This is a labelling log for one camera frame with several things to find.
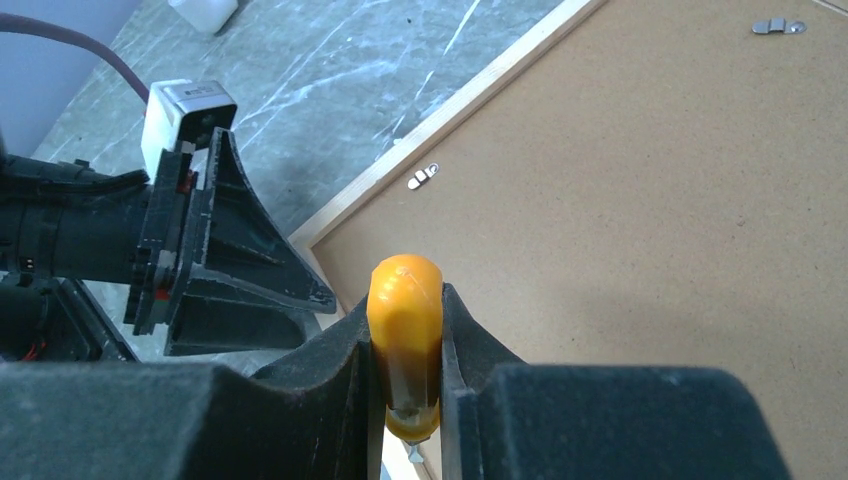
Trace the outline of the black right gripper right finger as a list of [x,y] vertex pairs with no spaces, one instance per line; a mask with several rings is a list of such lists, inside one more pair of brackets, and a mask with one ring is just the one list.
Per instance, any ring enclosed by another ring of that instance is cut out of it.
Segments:
[[446,479],[786,479],[757,401],[715,368],[533,365],[442,294]]

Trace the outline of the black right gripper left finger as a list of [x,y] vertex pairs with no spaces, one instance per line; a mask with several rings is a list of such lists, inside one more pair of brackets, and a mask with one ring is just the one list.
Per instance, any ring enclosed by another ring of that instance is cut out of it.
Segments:
[[215,363],[6,363],[5,479],[376,479],[365,308],[244,376]]

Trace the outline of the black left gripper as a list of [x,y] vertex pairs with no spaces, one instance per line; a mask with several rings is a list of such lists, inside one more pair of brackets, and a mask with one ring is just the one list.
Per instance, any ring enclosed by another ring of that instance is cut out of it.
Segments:
[[195,186],[190,153],[163,151],[147,186],[123,323],[135,335],[168,326],[171,357],[294,349],[336,296],[284,238],[251,186],[233,132],[209,144],[188,274],[184,230]]

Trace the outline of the yellow handled screwdriver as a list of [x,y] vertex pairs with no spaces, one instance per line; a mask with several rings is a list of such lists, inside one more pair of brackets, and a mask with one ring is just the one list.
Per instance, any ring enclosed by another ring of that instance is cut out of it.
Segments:
[[371,273],[366,318],[386,402],[385,426],[421,463],[440,424],[443,276],[431,260],[398,254]]

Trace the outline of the wooden picture frame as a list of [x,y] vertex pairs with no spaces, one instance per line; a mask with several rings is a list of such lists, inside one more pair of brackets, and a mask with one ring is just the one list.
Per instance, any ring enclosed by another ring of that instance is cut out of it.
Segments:
[[846,477],[844,14],[611,1],[425,162],[314,246],[345,308],[426,256],[522,358],[727,369],[796,478]]

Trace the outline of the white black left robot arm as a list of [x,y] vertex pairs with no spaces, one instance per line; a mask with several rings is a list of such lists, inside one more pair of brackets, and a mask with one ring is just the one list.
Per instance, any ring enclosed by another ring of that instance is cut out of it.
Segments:
[[299,347],[334,293],[259,201],[231,131],[215,128],[201,167],[191,161],[188,143],[154,177],[8,158],[2,269],[126,285],[124,322],[137,335],[165,326],[167,356]]

